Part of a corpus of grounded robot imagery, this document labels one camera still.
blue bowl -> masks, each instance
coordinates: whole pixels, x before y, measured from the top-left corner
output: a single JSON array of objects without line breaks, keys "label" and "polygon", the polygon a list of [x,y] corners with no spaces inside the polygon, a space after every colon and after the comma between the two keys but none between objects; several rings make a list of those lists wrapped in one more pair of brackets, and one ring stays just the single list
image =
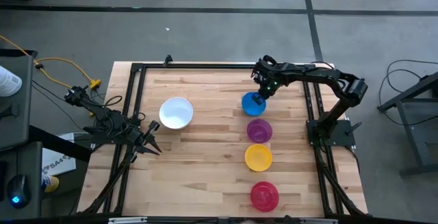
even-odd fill
[{"label": "blue bowl", "polygon": [[259,105],[253,100],[252,96],[255,93],[256,92],[248,92],[242,98],[242,109],[250,116],[259,116],[263,114],[266,109],[266,101]]}]

wooden tabletop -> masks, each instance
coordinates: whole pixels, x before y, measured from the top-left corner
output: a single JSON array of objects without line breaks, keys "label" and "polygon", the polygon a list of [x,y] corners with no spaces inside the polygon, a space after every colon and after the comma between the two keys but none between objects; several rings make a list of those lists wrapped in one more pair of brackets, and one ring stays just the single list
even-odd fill
[{"label": "wooden tabletop", "polygon": [[[115,62],[106,97],[125,96],[132,62]],[[146,114],[142,131],[159,121],[159,108],[171,97],[192,103],[192,122],[181,130],[163,125],[155,133],[160,156],[144,154],[131,165],[124,215],[139,216],[322,216],[322,203],[313,149],[308,145],[307,109],[302,83],[280,88],[260,116],[270,122],[267,143],[273,163],[265,172],[251,171],[244,161],[251,145],[246,126],[253,117],[241,109],[241,98],[256,85],[251,70],[148,69],[140,111]],[[138,85],[137,74],[129,115]],[[325,110],[334,106],[333,91],[321,85]],[[123,101],[112,106],[122,110]],[[87,208],[106,184],[114,145],[91,156],[78,211]],[[356,161],[342,147],[333,147],[339,183],[359,209],[366,212]],[[257,182],[274,184],[280,192],[277,208],[262,213],[252,207],[249,193]],[[334,210],[333,191],[328,188]],[[113,206],[116,203],[114,194]]]}]

purple bowl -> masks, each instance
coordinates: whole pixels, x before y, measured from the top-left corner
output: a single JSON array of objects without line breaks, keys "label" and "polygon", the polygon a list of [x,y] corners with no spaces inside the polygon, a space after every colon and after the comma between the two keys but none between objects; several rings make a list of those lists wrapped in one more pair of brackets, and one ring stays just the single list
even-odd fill
[{"label": "purple bowl", "polygon": [[264,143],[271,139],[272,127],[265,120],[255,119],[248,124],[246,133],[253,142]]}]

red cup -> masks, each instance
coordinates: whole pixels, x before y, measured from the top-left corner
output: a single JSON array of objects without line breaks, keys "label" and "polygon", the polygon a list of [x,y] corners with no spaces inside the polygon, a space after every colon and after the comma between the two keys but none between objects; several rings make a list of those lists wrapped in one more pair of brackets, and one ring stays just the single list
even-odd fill
[{"label": "red cup", "polygon": [[246,127],[248,137],[258,143],[268,142],[272,137],[272,127],[262,119],[252,120]]},{"label": "red cup", "polygon": [[262,212],[271,212],[279,204],[280,196],[275,186],[269,182],[259,182],[251,190],[251,202],[254,208]]}]

yellow cable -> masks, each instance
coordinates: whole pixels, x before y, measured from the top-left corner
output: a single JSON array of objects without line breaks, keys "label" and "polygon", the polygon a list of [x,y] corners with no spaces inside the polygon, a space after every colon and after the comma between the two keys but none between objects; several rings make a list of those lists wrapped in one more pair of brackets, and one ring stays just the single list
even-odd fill
[{"label": "yellow cable", "polygon": [[[3,39],[3,40],[5,40],[6,42],[10,43],[11,45],[13,45],[14,47],[16,47],[17,49],[19,49],[19,50],[20,50],[21,52],[23,52],[25,55],[29,55],[28,53],[26,53],[26,51],[24,51],[22,48],[20,48],[20,47],[19,47],[18,45],[16,45],[15,43],[11,42],[11,41],[10,41],[9,39],[7,39],[6,37],[0,35],[0,38]],[[90,80],[90,83],[91,83],[92,85],[93,85],[93,82],[99,82],[99,84],[100,84],[100,80],[93,80],[93,79],[91,79],[91,77],[88,77],[87,73],[85,73],[85,71],[82,70],[82,68],[81,68],[80,66],[78,66],[76,63],[74,63],[74,62],[71,61],[71,60],[67,60],[67,59],[64,59],[64,58],[50,57],[50,58],[41,58],[41,59],[39,59],[39,60],[34,60],[34,64],[37,65],[39,61],[43,61],[43,60],[61,60],[61,61],[68,62],[68,63],[72,64],[73,66],[76,66],[76,68],[79,69],[79,70],[83,73],[83,75],[86,76],[86,77],[88,78],[88,80]],[[61,82],[61,81],[59,81],[59,80],[56,80],[56,79],[53,79],[52,77],[50,77],[49,74],[48,74],[44,69],[39,69],[39,70],[42,71],[42,73],[44,73],[44,75],[46,75],[46,77],[47,77],[48,79],[50,79],[52,82],[55,82],[55,83],[60,84],[60,85],[62,85],[62,86],[64,86],[64,87],[67,87],[67,88],[71,88],[71,86],[69,86],[68,84],[65,84],[65,83],[63,83],[63,82]]]}]

